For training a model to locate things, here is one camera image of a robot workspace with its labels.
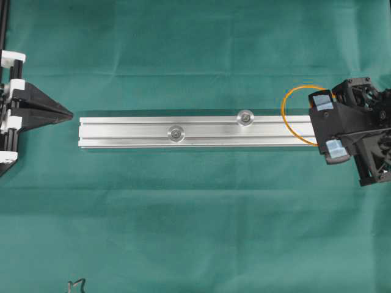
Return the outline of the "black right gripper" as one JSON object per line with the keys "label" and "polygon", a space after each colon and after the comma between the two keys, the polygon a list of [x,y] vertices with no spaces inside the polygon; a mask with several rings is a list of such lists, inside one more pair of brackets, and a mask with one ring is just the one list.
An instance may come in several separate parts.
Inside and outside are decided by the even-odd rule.
{"label": "black right gripper", "polygon": [[390,89],[352,78],[309,95],[316,143],[328,165],[354,159],[361,186],[390,181]]}

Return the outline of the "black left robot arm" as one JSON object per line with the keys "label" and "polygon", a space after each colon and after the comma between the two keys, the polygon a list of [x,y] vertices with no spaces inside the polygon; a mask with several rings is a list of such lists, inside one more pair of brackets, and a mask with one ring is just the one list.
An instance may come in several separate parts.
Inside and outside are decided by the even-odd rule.
{"label": "black left robot arm", "polygon": [[26,55],[4,49],[8,15],[9,1],[1,1],[1,70],[9,70],[9,81],[1,83],[1,173],[17,162],[22,132],[73,118],[72,112],[22,78]]}

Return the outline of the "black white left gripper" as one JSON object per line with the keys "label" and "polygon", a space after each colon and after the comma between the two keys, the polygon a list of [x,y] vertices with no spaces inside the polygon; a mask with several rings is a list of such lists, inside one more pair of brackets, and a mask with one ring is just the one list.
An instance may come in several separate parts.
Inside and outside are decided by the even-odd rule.
{"label": "black white left gripper", "polygon": [[[15,51],[1,50],[1,68],[14,70],[22,68],[26,55]],[[5,85],[5,106],[11,103],[14,90],[24,90],[23,101],[36,109],[20,108],[20,116],[13,116],[11,109],[2,111],[1,134],[10,131],[23,131],[55,125],[73,118],[73,113],[66,107],[50,98],[47,94],[21,78],[10,78]],[[17,150],[1,150],[1,162],[15,162],[18,159]]]}

